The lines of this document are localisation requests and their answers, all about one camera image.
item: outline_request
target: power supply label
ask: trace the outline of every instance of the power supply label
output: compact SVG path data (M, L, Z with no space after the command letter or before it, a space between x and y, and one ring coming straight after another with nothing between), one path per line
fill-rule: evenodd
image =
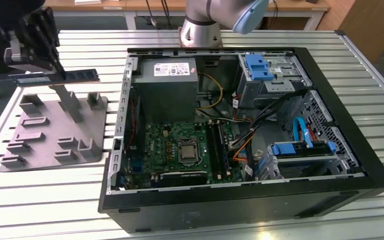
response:
M190 75L189 64L178 63L157 63L154 64L154 76L188 76Z

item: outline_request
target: cpu socket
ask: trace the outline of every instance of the cpu socket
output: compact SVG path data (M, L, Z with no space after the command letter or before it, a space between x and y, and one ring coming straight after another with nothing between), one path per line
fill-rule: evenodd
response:
M181 138L177 141L178 163L189 167L198 161L197 142L192 138Z

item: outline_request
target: wooden table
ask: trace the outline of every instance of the wooden table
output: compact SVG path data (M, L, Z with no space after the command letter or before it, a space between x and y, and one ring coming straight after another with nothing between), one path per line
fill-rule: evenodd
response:
M278 17L308 18L304 30L314 30L329 5L324 0L310 4L304 0L276 0ZM169 15L184 16L185 0L166 0ZM45 5L51 7L55 16L122 16L126 20L127 30L135 30L134 17L149 16L145 0L103 0L99 4L74 5L74 0L46 0ZM149 0L153 16L163 16L159 0ZM273 16L274 4L270 3L264 14Z

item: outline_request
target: green motherboard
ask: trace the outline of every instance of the green motherboard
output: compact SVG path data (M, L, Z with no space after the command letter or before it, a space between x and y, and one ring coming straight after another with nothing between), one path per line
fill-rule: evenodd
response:
M166 172L208 172L206 184L241 182L241 166L229 166L229 175L224 178L212 174L212 164L206 144L208 123L170 123L149 124L145 129L145 156L142 172L134 176L134 184L138 188L149 188L147 175ZM222 141L226 144L233 140L232 126L229 122L220 125L222 129Z

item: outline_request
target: ram slot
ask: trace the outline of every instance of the ram slot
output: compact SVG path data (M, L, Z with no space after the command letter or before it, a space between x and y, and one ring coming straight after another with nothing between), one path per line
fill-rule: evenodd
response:
M213 124L206 124L206 147L209 153L209 163L210 163L210 172L212 178L214 180L221 179L221 167L220 167L220 156L217 151L217 135L216 133L216 126Z
M221 165L221 169L222 169L221 175L222 175L222 177L228 177L230 175L229 160L226 157L226 150L225 150L225 144L224 144L222 127L221 127L221 124L218 124L218 123L217 123L216 131L217 131L217 148L218 148L217 151L220 154L218 160L220 160L220 165Z

